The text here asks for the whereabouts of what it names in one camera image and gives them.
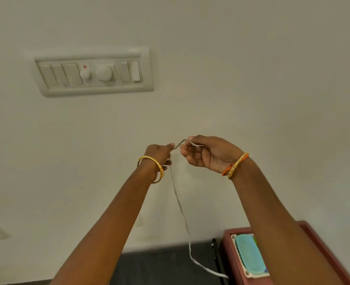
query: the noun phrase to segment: gold bangle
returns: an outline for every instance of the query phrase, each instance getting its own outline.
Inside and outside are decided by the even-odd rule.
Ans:
[[[163,175],[164,175],[164,170],[163,170],[163,168],[162,168],[162,165],[159,164],[159,162],[158,162],[157,160],[155,160],[153,157],[144,155],[144,156],[142,156],[141,158],[138,159],[137,167],[139,166],[139,162],[140,162],[142,159],[144,159],[144,158],[149,158],[149,159],[153,160],[153,161],[158,165],[159,170],[161,171],[161,176],[159,177],[159,180],[158,180],[158,181],[152,182],[152,184],[158,183],[158,182],[163,178]]]
[[[244,159],[246,159],[249,156],[249,153],[244,153],[241,155],[241,157],[237,160],[236,163],[233,164],[232,168],[229,170],[228,173],[228,179],[230,180],[232,178],[233,172],[234,170],[237,168],[237,166],[239,165],[239,163],[241,161],[243,161]]]

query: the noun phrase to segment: hand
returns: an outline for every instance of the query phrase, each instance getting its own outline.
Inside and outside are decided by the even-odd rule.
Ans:
[[[197,135],[188,137],[189,141],[180,146],[180,153],[187,161],[197,167],[206,167],[212,171],[223,173],[230,164],[235,163],[244,153],[240,148],[219,137]]]
[[[171,161],[168,159],[171,157],[170,152],[174,149],[174,147],[175,147],[174,143],[170,143],[166,146],[153,144],[153,145],[149,145],[146,148],[146,151],[144,152],[144,154],[146,156],[153,157],[155,160],[159,162],[159,164],[162,165],[163,170],[167,170],[167,167],[164,165],[171,165]],[[139,166],[153,168],[155,177],[157,176],[157,173],[160,171],[158,165],[149,158],[144,158],[139,164]]]

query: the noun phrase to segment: forearm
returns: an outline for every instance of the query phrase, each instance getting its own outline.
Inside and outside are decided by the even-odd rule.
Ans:
[[[139,166],[60,268],[51,284],[108,284],[142,207],[156,164]]]
[[[275,284],[342,284],[252,159],[239,164],[232,182]]]

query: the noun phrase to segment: white string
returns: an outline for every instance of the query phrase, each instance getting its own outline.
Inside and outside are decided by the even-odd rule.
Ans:
[[[191,235],[189,233],[189,228],[188,228],[188,222],[187,222],[187,219],[186,219],[186,215],[184,215],[184,212],[183,212],[183,208],[182,208],[182,204],[180,203],[180,200],[179,200],[179,196],[178,196],[178,192],[176,191],[176,188],[175,188],[175,182],[174,182],[174,177],[172,175],[172,167],[171,165],[169,166],[170,167],[170,174],[171,174],[171,180],[172,180],[172,186],[174,188],[174,193],[175,193],[175,196],[176,196],[176,200],[178,202],[178,205],[179,205],[179,209],[180,209],[180,212],[181,214],[183,215],[183,218],[184,218],[184,223],[186,225],[186,230],[187,230],[187,234],[188,234],[188,249],[189,249],[189,257],[191,258],[191,260],[198,266],[200,266],[201,268],[203,268],[204,270],[206,270],[207,272],[213,274],[213,275],[216,275],[218,277],[222,277],[222,278],[227,278],[229,279],[229,277],[225,274],[222,274],[222,273],[218,273],[218,272],[215,272],[207,267],[204,267],[203,265],[201,265],[199,262],[197,262],[191,255]]]

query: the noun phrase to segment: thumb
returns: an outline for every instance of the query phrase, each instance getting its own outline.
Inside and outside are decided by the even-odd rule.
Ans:
[[[212,148],[215,146],[213,139],[211,137],[206,137],[203,135],[190,136],[188,137],[188,140],[190,140],[192,143],[196,145],[205,145],[208,148]]]
[[[165,147],[168,148],[168,150],[171,152],[175,148],[175,143],[170,143],[170,144],[166,145]]]

